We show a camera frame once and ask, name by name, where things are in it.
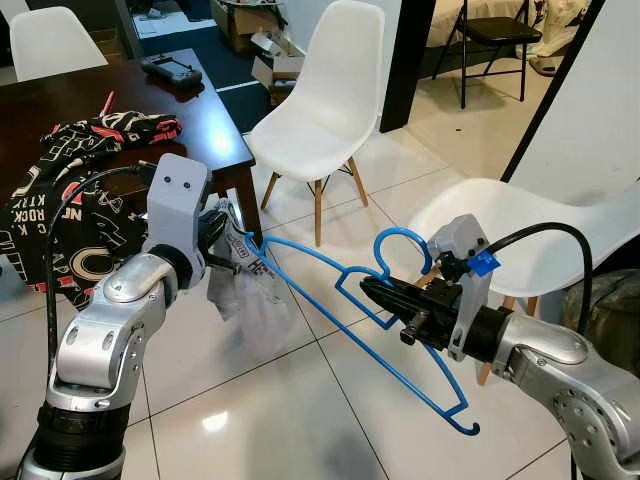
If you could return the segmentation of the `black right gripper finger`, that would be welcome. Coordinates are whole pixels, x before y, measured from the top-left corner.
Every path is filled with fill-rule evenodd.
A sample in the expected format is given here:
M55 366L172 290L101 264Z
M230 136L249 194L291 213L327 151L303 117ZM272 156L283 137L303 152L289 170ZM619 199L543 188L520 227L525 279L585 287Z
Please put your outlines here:
M434 303L429 300L416 300L416 298L374 298L372 301L389 314L387 319L378 321L381 326L407 323L417 314L422 312L429 314L434 306Z
M374 301L425 301L428 298L424 288L396 278L365 276L358 285Z

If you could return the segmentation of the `blue plastic hanger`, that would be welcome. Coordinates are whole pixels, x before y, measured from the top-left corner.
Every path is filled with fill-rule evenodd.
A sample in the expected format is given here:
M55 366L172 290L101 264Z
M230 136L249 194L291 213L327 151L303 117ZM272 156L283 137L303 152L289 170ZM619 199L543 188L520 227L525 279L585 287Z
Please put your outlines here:
M445 422L448 422L449 425L458 433L466 436L475 436L480 433L480 425L471 424L466 428L465 425L460 424L454 419L454 416L457 413L461 413L466 411L468 407L468 399L466 398L466 394L463 393L460 384L456 378L454 378L453 372L449 370L449 367L445 366L445 362L442 356L439 355L438 352L435 351L433 347L426 348L426 351L429 352L429 355L433 357L436 366L439 367L440 372L444 376L445 380L451 384L451 389L453 390L454 396L457 398L457 403L453 404L453 406L448 408L442 408L439 404L430 399L419 387L416 387L415 384L412 383L410 379L407 378L403 372L399 371L392 364L389 364L388 361L385 361L383 357L379 355L378 352L375 351L374 348L371 348L369 344L366 344L364 340L358 337L357 334L352 333L351 329L348 329L348 326L337 317L335 317L332 312L326 310L326 308L321 305L321 303L315 300L314 297L311 296L310 293L303 289L300 284L293 280L291 276L285 274L285 271L282 268L279 268L278 265L275 264L273 260L270 259L268 253L265 252L265 248L269 246L273 246L273 244L283 244L283 246L291 247L293 250L298 250L302 253L306 253L306 255L314 257L314 259L324 262L324 264L330 266L338 271L338 278L335 279L334 288L340 294L343 294L344 297L347 298L349 302L352 303L353 306L357 307L358 310L364 312L366 316L369 316L372 321L376 325L380 326L380 329L388 330L390 326L394 323L398 323L401 320L401 315L394 314L387 319L383 319L383 317L379 317L375 314L374 311L371 310L369 306L366 306L365 303L362 303L357 300L355 294L347 291L346 287L344 287L344 282L346 282L347 276L351 274L364 274L369 276L369 278L374 279L374 283L376 285L389 285L390 280L392 280L392 274L390 274L390 266L388 262L385 261L383 253L381 253L381 244L383 244L384 239L389 236L403 236L404 238L410 239L410 242L416 244L419 247L420 253L424 256L424 265L422 265L422 273L428 273L430 270L431 264L433 264L433 253L430 252L430 248L428 246L428 242L425 241L424 238L412 230L403 228L403 227L390 227L385 230L381 230L378 233L378 236L375 237L374 246L372 246L372 256L378 264L378 268L366 268L366 266L346 266L340 264L340 262L330 259L330 257L324 255L320 251L314 250L314 248L307 247L305 244L300 244L297 242L293 242L292 239L284 239L275 236L264 236L264 234L255 234L252 232L247 232L243 234L243 241L247 244L248 250L252 253L255 253L260 260L264 261L266 266L273 271L276 275L279 276L280 279L283 280L285 284L288 285L289 288L292 289L294 293L300 294L301 297L305 298L308 302L311 303L312 307L316 308L317 311L320 312L321 315L326 317L332 323L335 328L346 334L349 339L352 340L353 343L356 343L356 346L360 347L362 351L369 355L372 360L378 362L378 364L383 367L388 374L392 375L393 378L396 378L399 383L403 385L404 388L410 390L415 396L421 399L421 402L424 402L426 406L429 406L431 410L433 410L436 415L442 417Z

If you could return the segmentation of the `white hello print garment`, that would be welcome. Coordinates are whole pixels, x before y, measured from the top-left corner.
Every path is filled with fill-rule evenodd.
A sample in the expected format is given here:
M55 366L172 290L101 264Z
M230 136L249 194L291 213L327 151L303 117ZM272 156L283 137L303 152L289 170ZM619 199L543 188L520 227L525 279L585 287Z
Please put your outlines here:
M243 343L260 357L279 355L285 349L291 330L291 308L284 297L284 284L265 262L230 238L230 247L215 247L215 253L237 261L241 273L210 266L207 300L214 303L221 319L239 325Z

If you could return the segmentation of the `black red printed shirt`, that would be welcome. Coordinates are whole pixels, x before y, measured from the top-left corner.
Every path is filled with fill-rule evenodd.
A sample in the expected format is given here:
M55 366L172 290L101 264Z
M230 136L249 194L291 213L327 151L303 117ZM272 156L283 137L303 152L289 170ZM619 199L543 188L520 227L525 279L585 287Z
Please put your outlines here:
M54 253L46 255L49 220L61 201L119 152L173 141L183 125L173 114L118 111L55 125L41 138L44 151L23 184L0 195L0 253L14 266L29 291L45 293L47 276L55 291L78 310L91 301L101 279L147 237L142 212L99 182L70 201L54 234Z

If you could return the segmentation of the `white plastic chair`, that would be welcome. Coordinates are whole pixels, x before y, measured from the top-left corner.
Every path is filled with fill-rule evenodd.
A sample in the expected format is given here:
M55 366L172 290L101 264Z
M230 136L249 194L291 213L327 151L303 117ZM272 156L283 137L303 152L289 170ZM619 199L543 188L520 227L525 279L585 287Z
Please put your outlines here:
M362 204L369 202L355 154L381 113L384 31L378 5L334 0L326 6L292 92L248 136L257 164L270 170L270 186L279 178L310 184L316 241L329 175L348 170Z
M105 67L108 59L67 6L15 14L10 22L18 82Z
M632 183L599 204L576 206L499 180L471 178L430 198L408 221L408 228L429 237L463 214L474 215L490 241L544 221L571 225L588 239L591 265L598 268L640 233L640 187ZM579 243L564 233L522 239L499 252L497 259L500 266L494 273L492 292L502 296L508 308L525 300L529 314L539 297L582 279Z

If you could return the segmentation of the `black handheld controller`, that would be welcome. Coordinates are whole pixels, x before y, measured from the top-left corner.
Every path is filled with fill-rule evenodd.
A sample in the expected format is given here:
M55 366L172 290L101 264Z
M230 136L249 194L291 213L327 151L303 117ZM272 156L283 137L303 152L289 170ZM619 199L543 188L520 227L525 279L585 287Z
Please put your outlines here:
M155 56L142 60L141 68L148 76L157 77L174 90L197 90L204 84L201 70L191 67L172 58L172 56Z

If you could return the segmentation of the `navy floor rug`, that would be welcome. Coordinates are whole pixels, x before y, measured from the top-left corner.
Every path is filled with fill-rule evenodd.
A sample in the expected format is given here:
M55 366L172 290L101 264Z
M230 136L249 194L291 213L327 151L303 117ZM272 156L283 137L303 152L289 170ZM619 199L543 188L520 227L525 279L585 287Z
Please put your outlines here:
M142 38L140 45L148 55L192 49L216 91L262 104L268 102L268 91L251 76L252 56L230 50L216 26Z

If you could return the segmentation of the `brown cardboard box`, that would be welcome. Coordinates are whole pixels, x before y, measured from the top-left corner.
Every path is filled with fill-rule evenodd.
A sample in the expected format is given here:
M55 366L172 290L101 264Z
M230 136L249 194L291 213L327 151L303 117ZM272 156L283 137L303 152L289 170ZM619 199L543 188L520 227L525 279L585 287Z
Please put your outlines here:
M251 49L255 33L283 31L287 19L280 5L285 0L209 0L212 19L233 50Z

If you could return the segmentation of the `black folding chair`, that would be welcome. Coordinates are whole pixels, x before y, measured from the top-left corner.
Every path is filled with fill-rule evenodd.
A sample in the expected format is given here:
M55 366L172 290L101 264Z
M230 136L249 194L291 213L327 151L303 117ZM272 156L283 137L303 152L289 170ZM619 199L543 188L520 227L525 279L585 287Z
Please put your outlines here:
M515 17L484 17L471 18L468 14L468 0L463 0L460 15L458 15L456 23L454 23L454 32L460 33L460 56L461 65L461 87L460 87L460 106L466 109L467 106L467 51L468 42L472 44L480 44L492 47L492 58L484 73L484 76L500 76L500 74L515 73L515 70L499 70L499 72L490 72L493 61L497 59L498 52L504 46L520 46L520 59L526 61L529 59L527 55L527 46L536 44L541 40L541 32L527 23L531 15L530 0L522 1L521 8L517 10Z

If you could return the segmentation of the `beige bed cover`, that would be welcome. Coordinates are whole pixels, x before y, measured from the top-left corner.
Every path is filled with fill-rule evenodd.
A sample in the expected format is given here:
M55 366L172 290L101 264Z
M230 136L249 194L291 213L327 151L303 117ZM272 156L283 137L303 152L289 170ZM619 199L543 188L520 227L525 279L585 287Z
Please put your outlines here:
M461 10L465 9L470 18L517 17L526 1L530 1L532 9L532 28L541 33L541 40L525 49L530 59L563 55L594 3L594 0L436 0L421 73L430 76L442 52L448 54L442 63L443 70L460 67L461 46L456 44L460 37L451 32Z

